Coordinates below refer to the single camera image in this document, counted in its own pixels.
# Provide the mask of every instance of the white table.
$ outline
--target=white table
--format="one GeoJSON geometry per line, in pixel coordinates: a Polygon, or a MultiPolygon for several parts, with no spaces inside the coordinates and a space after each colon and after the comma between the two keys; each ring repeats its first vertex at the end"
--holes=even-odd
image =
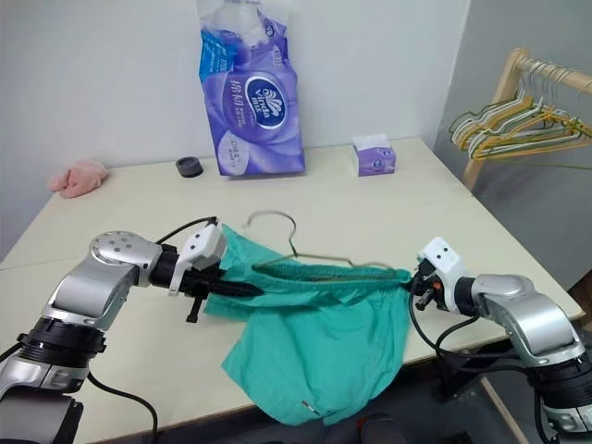
{"type": "MultiPolygon", "coordinates": [[[[570,317],[580,307],[543,267],[464,188],[419,139],[395,141],[394,175],[358,178],[346,146],[306,152],[305,177],[228,179],[214,160],[205,172],[183,179],[173,163],[111,170],[100,189],[73,200],[54,196],[0,265],[0,350],[8,348],[39,316],[55,285],[85,254],[94,235],[110,229],[157,239],[201,216],[222,221],[249,238],[287,252],[290,224],[277,217],[256,219],[256,210],[281,209],[298,222],[301,252],[348,256],[412,269],[417,252],[434,236],[446,239],[475,273],[516,273],[533,279],[570,317]]],[[[181,246],[183,233],[172,242],[181,246]]],[[[220,363],[244,325],[202,315],[186,324],[191,299],[171,299],[162,289],[133,289],[113,327],[107,350],[91,362],[98,378],[149,400],[161,426],[251,405],[221,370],[220,363]]],[[[432,306],[419,314],[435,338],[458,316],[432,306]]],[[[459,331],[445,345],[474,347],[503,338],[487,321],[459,331]]],[[[405,363],[433,356],[410,331],[405,363]]],[[[104,394],[86,383],[78,442],[146,430],[148,413],[130,401],[104,394]]]]}

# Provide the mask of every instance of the pink cloth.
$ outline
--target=pink cloth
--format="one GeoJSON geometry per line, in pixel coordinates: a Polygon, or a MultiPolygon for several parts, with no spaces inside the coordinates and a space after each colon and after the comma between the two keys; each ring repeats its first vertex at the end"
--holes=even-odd
{"type": "Polygon", "coordinates": [[[101,186],[108,175],[107,169],[99,162],[81,160],[68,171],[50,179],[48,188],[59,191],[66,199],[81,196],[101,186]]]}

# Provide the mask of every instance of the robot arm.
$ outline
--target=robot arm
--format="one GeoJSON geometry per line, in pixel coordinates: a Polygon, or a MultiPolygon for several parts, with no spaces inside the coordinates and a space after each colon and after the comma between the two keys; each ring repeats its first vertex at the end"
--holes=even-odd
{"type": "Polygon", "coordinates": [[[225,250],[214,219],[188,239],[180,254],[127,231],[93,239],[88,255],[62,278],[35,327],[19,336],[20,351],[0,366],[0,443],[72,441],[82,406],[64,394],[80,389],[89,361],[105,350],[105,332],[132,286],[165,287],[171,295],[181,291],[196,301],[209,290],[261,294],[250,284],[220,279],[217,265],[225,250]]]}
{"type": "Polygon", "coordinates": [[[467,277],[461,257],[441,238],[419,254],[418,309],[479,315],[506,330],[562,440],[592,438],[592,363],[562,309],[515,275],[467,277]]]}

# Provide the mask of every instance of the small tissue box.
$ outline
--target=small tissue box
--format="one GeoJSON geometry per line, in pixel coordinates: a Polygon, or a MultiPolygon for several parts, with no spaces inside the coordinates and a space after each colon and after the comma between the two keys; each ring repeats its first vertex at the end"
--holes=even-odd
{"type": "Polygon", "coordinates": [[[375,176],[395,172],[397,156],[390,147],[387,134],[352,137],[351,160],[358,176],[375,176]]]}

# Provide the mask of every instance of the wooden clothing rack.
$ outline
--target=wooden clothing rack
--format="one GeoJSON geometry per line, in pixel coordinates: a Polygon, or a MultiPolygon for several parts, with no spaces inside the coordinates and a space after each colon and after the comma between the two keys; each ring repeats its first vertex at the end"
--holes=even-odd
{"type": "MultiPolygon", "coordinates": [[[[530,70],[539,60],[528,56],[528,51],[523,48],[516,48],[510,51],[506,65],[503,68],[501,77],[499,78],[498,89],[493,96],[492,104],[510,100],[516,94],[518,89],[518,82],[523,71],[530,70]]],[[[547,64],[544,68],[537,71],[538,75],[548,77],[552,72],[557,70],[558,65],[547,64]]],[[[581,93],[592,94],[592,77],[587,76],[578,71],[572,71],[568,75],[559,80],[565,86],[575,88],[581,93]]],[[[484,161],[469,159],[462,181],[464,185],[471,191],[475,188],[475,184],[483,168],[484,161]]]]}

